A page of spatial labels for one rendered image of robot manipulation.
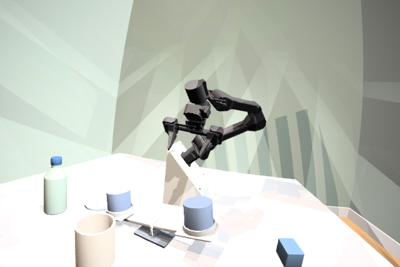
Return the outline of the white bottle with blue cap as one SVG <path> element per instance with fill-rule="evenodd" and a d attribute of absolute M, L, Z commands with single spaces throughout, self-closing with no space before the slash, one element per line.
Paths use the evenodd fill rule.
<path fill-rule="evenodd" d="M 51 169 L 44 175 L 44 213 L 55 215 L 67 209 L 67 178 L 62 157 L 51 157 Z"/>

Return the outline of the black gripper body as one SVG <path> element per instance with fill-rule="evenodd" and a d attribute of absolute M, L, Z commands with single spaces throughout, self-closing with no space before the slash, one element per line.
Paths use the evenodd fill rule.
<path fill-rule="evenodd" d="M 164 125 L 164 129 L 165 129 L 166 133 L 167 133 L 167 131 L 166 131 L 165 124 L 168 123 L 168 124 L 173 124 L 174 125 L 176 134 L 180 130 L 180 131 L 185 131 L 185 132 L 189 132 L 189 133 L 192 133 L 192 134 L 198 134 L 198 135 L 201 135 L 201 136 L 207 136 L 207 133 L 209 131 L 209 132 L 212 132 L 212 133 L 217 133 L 217 135 L 218 135 L 217 136 L 217 144 L 218 145 L 221 145 L 222 141 L 223 141 L 224 129 L 222 127 L 219 127 L 219 126 L 211 125 L 210 126 L 210 130 L 208 130 L 208 129 L 203 129 L 205 125 L 202 126 L 202 124 L 200 124 L 200 121 L 191 121 L 191 120 L 189 120 L 189 122 L 187 122 L 187 124 L 181 124 L 181 123 L 178 123 L 178 119 L 170 118 L 170 117 L 165 117 L 164 121 L 162 123 Z"/>

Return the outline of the light blue cylinder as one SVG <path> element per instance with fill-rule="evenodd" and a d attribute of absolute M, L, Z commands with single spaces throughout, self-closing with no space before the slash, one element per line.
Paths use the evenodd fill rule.
<path fill-rule="evenodd" d="M 213 226 L 213 201 L 206 196 L 193 196 L 182 203 L 184 225 L 193 231 L 203 231 Z"/>

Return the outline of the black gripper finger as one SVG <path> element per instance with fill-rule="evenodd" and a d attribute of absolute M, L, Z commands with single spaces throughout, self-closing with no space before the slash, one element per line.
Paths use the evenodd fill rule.
<path fill-rule="evenodd" d="M 217 133 L 212 133 L 212 132 L 207 132 L 206 139 L 204 141 L 204 144 L 200 150 L 199 153 L 199 158 L 206 153 L 211 147 L 217 146 L 218 143 L 218 134 Z"/>
<path fill-rule="evenodd" d="M 166 127 L 168 140 L 169 140 L 169 142 L 168 142 L 168 150 L 170 150 L 172 148 L 172 145 L 173 145 L 176 137 L 177 137 L 176 136 L 176 131 L 175 131 L 175 128 L 174 128 L 173 124 L 166 123 L 165 127 Z"/>

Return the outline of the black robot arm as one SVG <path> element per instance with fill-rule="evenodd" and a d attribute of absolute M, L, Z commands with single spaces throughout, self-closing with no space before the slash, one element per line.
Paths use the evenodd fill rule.
<path fill-rule="evenodd" d="M 229 111 L 230 109 L 235 109 L 248 113 L 243 121 L 223 128 L 224 134 L 222 141 L 245 133 L 246 131 L 259 131 L 260 129 L 264 129 L 266 126 L 262 107 L 254 101 L 232 97 L 220 89 L 207 89 L 206 81 L 203 79 L 191 80 L 184 85 L 184 88 L 190 102 L 194 103 L 187 104 L 185 107 L 183 115 L 186 117 L 186 124 L 191 120 L 200 121 L 200 124 L 204 126 L 206 118 L 209 118 L 209 115 L 211 114 L 210 103 L 217 111 Z M 206 136 L 197 134 L 191 141 L 193 146 L 185 152 L 181 151 L 180 156 L 189 168 L 191 167 L 191 163 L 199 158 L 199 153 L 205 139 Z"/>

